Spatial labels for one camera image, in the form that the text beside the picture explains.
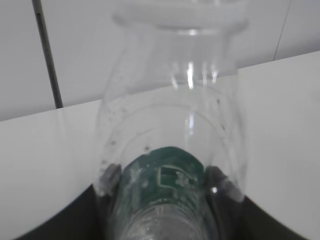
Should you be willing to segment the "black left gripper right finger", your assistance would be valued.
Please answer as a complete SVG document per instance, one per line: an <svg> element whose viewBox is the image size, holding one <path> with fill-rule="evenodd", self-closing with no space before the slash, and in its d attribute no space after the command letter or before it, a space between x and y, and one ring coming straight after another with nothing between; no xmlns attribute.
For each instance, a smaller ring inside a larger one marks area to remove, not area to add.
<svg viewBox="0 0 320 240"><path fill-rule="evenodd" d="M305 240L255 204L217 166L204 170L211 240Z"/></svg>

